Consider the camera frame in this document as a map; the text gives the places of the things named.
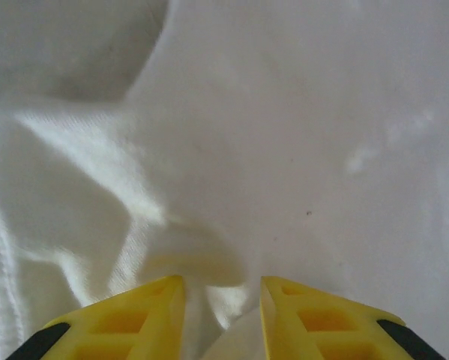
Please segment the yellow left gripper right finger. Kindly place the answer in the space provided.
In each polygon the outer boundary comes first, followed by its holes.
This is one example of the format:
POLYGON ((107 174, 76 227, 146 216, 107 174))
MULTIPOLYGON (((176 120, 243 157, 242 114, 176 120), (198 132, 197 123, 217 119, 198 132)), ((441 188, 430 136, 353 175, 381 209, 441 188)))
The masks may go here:
POLYGON ((281 277, 261 279, 267 359, 439 359, 398 316, 281 277))

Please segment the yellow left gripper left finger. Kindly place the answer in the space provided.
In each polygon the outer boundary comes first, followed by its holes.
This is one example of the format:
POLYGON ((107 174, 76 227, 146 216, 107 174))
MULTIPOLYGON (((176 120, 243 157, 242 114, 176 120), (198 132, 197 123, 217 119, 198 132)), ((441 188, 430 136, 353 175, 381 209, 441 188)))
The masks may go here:
POLYGON ((50 321, 10 358, 179 359, 185 306, 183 277, 163 277, 50 321))

